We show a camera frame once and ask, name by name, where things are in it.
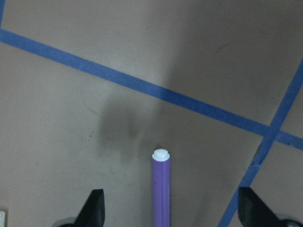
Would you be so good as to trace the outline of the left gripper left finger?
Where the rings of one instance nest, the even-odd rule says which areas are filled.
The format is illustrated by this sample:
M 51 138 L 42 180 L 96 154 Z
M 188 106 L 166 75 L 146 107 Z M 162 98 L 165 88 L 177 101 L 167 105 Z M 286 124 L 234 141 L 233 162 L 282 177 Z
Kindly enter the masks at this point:
M 74 227 L 103 227 L 105 223 L 105 198 L 103 189 L 92 190 L 78 214 Z

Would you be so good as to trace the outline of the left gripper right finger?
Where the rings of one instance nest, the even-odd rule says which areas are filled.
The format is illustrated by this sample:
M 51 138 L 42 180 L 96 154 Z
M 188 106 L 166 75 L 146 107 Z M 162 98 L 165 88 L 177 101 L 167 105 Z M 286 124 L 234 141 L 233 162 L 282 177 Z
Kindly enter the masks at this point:
M 284 223 L 249 187 L 239 188 L 238 217 L 243 227 L 284 226 Z

